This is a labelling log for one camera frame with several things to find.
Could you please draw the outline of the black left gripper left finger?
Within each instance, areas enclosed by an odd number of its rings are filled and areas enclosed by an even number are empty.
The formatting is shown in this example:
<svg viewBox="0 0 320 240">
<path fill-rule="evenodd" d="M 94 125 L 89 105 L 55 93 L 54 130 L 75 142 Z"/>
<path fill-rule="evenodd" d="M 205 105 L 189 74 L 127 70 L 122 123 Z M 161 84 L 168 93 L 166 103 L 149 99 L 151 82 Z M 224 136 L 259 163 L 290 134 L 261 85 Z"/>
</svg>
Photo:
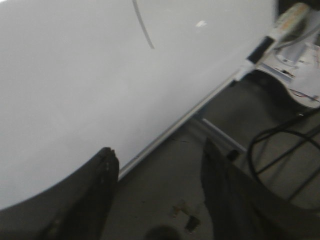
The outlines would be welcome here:
<svg viewBox="0 0 320 240">
<path fill-rule="evenodd" d="M 53 187 L 0 212 L 2 240 L 99 240 L 116 191 L 119 160 L 102 148 Z"/>
</svg>

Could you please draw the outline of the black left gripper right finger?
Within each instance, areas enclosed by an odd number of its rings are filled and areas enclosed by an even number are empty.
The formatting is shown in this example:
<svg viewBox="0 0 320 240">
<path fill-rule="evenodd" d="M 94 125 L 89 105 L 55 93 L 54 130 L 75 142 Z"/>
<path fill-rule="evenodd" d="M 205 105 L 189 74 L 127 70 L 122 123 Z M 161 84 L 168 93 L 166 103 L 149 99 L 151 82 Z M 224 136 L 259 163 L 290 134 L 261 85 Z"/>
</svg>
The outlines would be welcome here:
<svg viewBox="0 0 320 240">
<path fill-rule="evenodd" d="M 201 186 L 215 240 L 318 240 L 320 218 L 259 185 L 207 138 Z"/>
</svg>

